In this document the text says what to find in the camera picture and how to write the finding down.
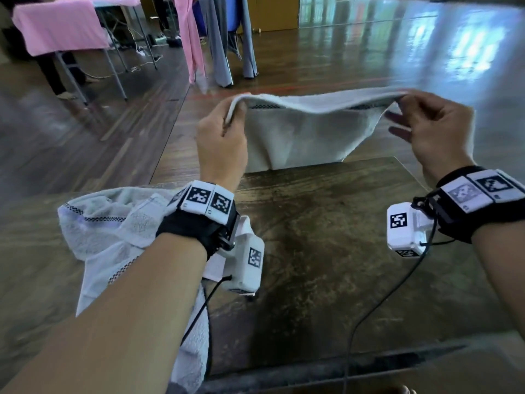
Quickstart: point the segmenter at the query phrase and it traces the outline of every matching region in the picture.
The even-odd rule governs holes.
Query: left hand
[[[220,185],[231,192],[237,190],[248,164],[248,144],[244,135],[244,102],[236,105],[230,126],[224,126],[235,97],[236,95],[220,101],[197,125],[200,180]]]

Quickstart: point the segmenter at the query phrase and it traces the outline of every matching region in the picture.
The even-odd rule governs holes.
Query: forearm
[[[196,239],[160,235],[4,391],[164,393],[205,264]]]
[[[486,224],[472,236],[489,281],[525,337],[525,221]]]

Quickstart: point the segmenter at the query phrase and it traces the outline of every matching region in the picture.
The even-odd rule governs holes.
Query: white tracking device
[[[434,223],[410,202],[393,204],[386,211],[386,242],[401,257],[419,257],[425,250],[426,232]]]
[[[232,275],[232,280],[222,283],[222,288],[242,295],[254,295],[261,284],[264,242],[254,233],[244,233],[235,237],[232,250],[220,249],[226,258],[223,276]]]

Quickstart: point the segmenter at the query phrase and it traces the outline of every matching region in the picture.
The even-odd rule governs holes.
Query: right hand
[[[412,144],[430,186],[460,167],[476,164],[468,149],[473,108],[418,90],[409,90],[397,104],[402,114],[387,111],[385,117],[410,130],[391,126],[389,131]]]

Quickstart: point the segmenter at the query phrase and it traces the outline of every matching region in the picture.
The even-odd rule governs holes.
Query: table
[[[266,243],[263,280],[253,302],[220,290],[212,298],[210,382],[340,359],[351,325],[413,262],[387,249],[386,209],[423,193],[395,158],[248,174],[236,199]],[[76,196],[27,199],[3,218],[0,386],[75,311],[83,263],[67,248],[56,209]],[[390,354],[509,329],[471,247],[454,243],[431,249],[414,276],[360,328],[354,349]],[[319,379],[332,372],[324,369]],[[243,381],[245,389],[254,387],[253,380]],[[265,384],[287,383],[281,375],[266,377]]]

